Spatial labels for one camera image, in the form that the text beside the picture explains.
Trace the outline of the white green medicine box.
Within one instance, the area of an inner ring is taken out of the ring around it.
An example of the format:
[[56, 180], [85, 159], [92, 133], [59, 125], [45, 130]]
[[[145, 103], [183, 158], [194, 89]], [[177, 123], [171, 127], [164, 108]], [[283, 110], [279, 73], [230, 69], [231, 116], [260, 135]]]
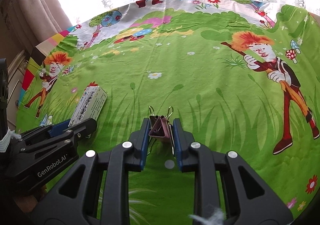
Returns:
[[107, 93], [100, 86], [87, 87], [73, 112], [68, 126], [77, 125], [89, 118], [97, 120], [106, 100]]

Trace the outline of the pink binder clip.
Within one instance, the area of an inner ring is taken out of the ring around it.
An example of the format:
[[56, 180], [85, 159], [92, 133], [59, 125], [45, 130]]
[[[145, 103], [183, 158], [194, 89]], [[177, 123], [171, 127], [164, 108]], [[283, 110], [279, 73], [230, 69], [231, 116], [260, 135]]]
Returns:
[[149, 146], [147, 155], [152, 152], [155, 142], [160, 141], [162, 143], [170, 143], [171, 152], [174, 156], [175, 143], [172, 132], [173, 125], [170, 123], [170, 117], [174, 113], [174, 108], [169, 107], [166, 115], [156, 115], [154, 108], [149, 106], [149, 112], [151, 127], [149, 129]]

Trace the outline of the beige drape curtain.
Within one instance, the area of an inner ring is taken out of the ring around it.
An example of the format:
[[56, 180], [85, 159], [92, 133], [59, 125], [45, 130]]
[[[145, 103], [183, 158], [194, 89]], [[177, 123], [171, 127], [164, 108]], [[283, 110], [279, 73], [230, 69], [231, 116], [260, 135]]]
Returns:
[[1, 17], [12, 41], [28, 51], [72, 26], [58, 0], [1, 0]]

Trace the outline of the cartoon green tablecloth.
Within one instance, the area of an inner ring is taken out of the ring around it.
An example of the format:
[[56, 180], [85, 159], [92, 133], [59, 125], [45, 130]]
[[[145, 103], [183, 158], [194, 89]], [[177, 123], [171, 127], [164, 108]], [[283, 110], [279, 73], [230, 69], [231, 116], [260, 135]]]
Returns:
[[319, 189], [319, 18], [251, 0], [140, 0], [76, 24], [43, 44], [44, 63], [17, 113], [17, 130], [71, 118], [86, 88], [107, 100], [78, 152], [127, 140], [173, 108], [183, 129], [234, 150], [294, 217]]

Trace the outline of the cream ornate dresser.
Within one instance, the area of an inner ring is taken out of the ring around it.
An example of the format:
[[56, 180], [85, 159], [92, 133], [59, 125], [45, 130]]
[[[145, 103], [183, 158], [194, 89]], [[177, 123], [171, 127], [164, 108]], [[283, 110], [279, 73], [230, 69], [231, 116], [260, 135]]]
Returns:
[[20, 98], [20, 92], [22, 88], [22, 82], [24, 79], [25, 69], [28, 62], [26, 61], [26, 53], [22, 50], [16, 55], [14, 60], [8, 67], [9, 74], [9, 95], [7, 105], [7, 120], [8, 127], [13, 130], [16, 127], [16, 116], [18, 111], [18, 102]]

